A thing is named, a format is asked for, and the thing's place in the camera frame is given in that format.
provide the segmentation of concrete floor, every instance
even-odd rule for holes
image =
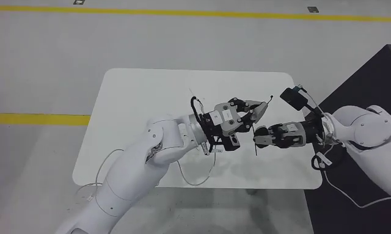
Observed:
[[[74,0],[0,0],[71,6]],[[391,15],[389,0],[86,0],[86,7]],[[390,23],[0,12],[0,112],[90,114],[106,70],[282,71],[321,101],[391,41]],[[52,233],[89,195],[85,127],[0,125],[0,232]],[[312,233],[301,190],[155,189],[113,233]]]

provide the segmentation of black mat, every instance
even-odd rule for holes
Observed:
[[[346,105],[362,108],[379,105],[391,112],[390,96],[391,45],[386,45],[320,106],[331,114]],[[333,160],[341,152],[341,148],[336,148],[327,156]],[[350,156],[327,175],[334,185],[344,190],[359,205],[389,196],[369,180]],[[315,234],[391,233],[391,200],[360,209],[329,186],[324,177],[322,186],[305,191],[305,197]]]

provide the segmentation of white cable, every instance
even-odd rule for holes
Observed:
[[[323,110],[319,107],[318,103],[316,103],[316,101],[311,97],[311,95],[308,92],[306,92],[306,94],[309,96],[309,98],[311,98],[312,102],[321,111],[321,113],[324,114]]]
[[[76,190],[74,196],[77,195],[77,193],[78,193],[81,189],[85,188],[86,186],[93,186],[93,185],[95,185],[96,188],[95,188],[94,194],[92,194],[92,195],[95,195],[95,194],[97,193],[97,191],[98,191],[98,185],[103,185],[103,183],[98,182],[98,176],[99,176],[100,170],[102,169],[102,167],[103,167],[104,163],[106,162],[106,160],[107,160],[114,152],[116,152],[116,151],[123,151],[123,149],[115,149],[115,150],[111,151],[111,152],[108,154],[108,156],[107,156],[107,157],[103,160],[103,162],[101,163],[101,165],[100,165],[100,167],[99,167],[99,169],[98,169],[98,172],[97,172],[97,176],[95,177],[95,182],[88,183],[88,184],[85,184],[84,186],[79,187],[79,189]]]
[[[203,104],[201,103],[201,101],[198,98],[197,98],[197,101],[200,103],[200,108],[201,108],[202,114],[204,114],[205,111],[203,110]]]
[[[329,151],[331,151],[331,149],[332,149],[332,147],[331,147],[329,150],[327,150],[326,153],[324,153],[324,155],[326,156],[326,154],[327,154]],[[327,177],[327,172],[326,172],[326,171],[324,171],[323,173],[324,173],[324,177],[326,178],[326,181],[330,184],[330,186],[332,186],[333,188],[335,188],[336,190],[338,190],[340,193],[342,193],[345,197],[347,197],[350,201],[352,201],[352,203],[354,203],[355,206],[357,206],[358,208],[366,208],[366,207],[369,207],[369,206],[371,206],[371,205],[373,205],[373,204],[376,204],[376,203],[378,203],[378,202],[382,202],[382,201],[385,201],[385,200],[391,200],[391,197],[385,197],[385,198],[383,198],[383,199],[378,199],[378,200],[376,200],[376,201],[373,201],[373,202],[371,202],[371,203],[368,203],[368,204],[366,204],[366,205],[364,205],[364,206],[360,206],[360,205],[358,205],[358,203],[356,203],[349,195],[347,195],[347,193],[345,193],[344,191],[342,191],[342,190],[339,189],[338,187],[334,186],[334,185],[329,181],[329,178]]]
[[[182,178],[185,180],[185,182],[191,186],[199,186],[201,184],[204,184],[209,178],[210,178],[210,175],[212,174],[212,170],[214,168],[214,166],[216,165],[216,151],[214,151],[214,160],[213,160],[213,165],[212,167],[210,168],[209,170],[209,174],[208,174],[208,177],[206,177],[206,179],[204,179],[203,181],[201,181],[200,183],[196,183],[196,184],[193,184],[193,183],[190,183],[189,181],[187,181],[187,179],[185,178],[185,176],[183,175],[183,171],[182,171],[182,167],[181,167],[181,164],[179,163],[179,161],[177,161],[178,163],[178,166],[179,166],[179,170],[181,171],[181,175],[182,175]]]

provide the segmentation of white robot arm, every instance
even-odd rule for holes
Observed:
[[[367,109],[345,106],[325,114],[332,135],[368,177],[391,195],[391,115],[379,106]]]
[[[310,107],[300,90],[307,93],[301,86],[296,86],[285,90],[280,97],[297,110],[304,106],[309,108],[313,118],[269,128],[261,126],[255,131],[255,144],[260,148],[268,145],[302,147],[308,143],[342,144],[368,177],[391,195],[391,115],[379,106],[367,109],[344,106],[331,115]],[[336,165],[317,169],[327,170]]]
[[[228,103],[216,105],[212,112],[197,114],[195,100],[198,99],[191,100],[192,115],[177,119],[164,115],[149,120],[139,140],[126,148],[111,166],[96,196],[80,213],[66,220],[56,234],[110,233],[121,217],[159,184],[171,163],[199,145],[206,155],[217,144],[226,151],[236,150],[240,143],[235,133],[248,132],[268,107],[265,102],[232,98]],[[238,112],[247,114],[240,117]],[[179,124],[186,127],[184,136]]]
[[[178,121],[169,115],[150,120],[139,140],[126,148],[111,166],[96,196],[80,213],[66,220],[56,233],[110,233],[121,217],[159,184],[170,163],[206,138],[198,140],[194,136],[182,139]]]

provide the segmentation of table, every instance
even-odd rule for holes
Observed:
[[[116,148],[125,148],[145,128],[150,117],[192,114],[190,98],[201,99],[205,112],[215,104],[233,97],[242,100],[274,99],[261,120],[254,125],[274,125],[302,121],[302,112],[294,110],[279,95],[294,83],[286,73],[248,71],[195,71],[115,68],[106,72],[95,103],[89,126],[73,171],[77,185],[95,181],[99,166]],[[234,152],[217,154],[210,179],[200,188],[245,189],[315,189],[321,185],[318,171],[311,168],[312,145],[280,149],[258,148],[253,133],[238,133],[241,147]],[[99,181],[121,152],[114,153],[102,167]],[[213,164],[213,155],[192,150],[181,160],[185,177],[193,183],[202,181]],[[177,164],[171,164],[159,186],[192,187],[180,175]]]

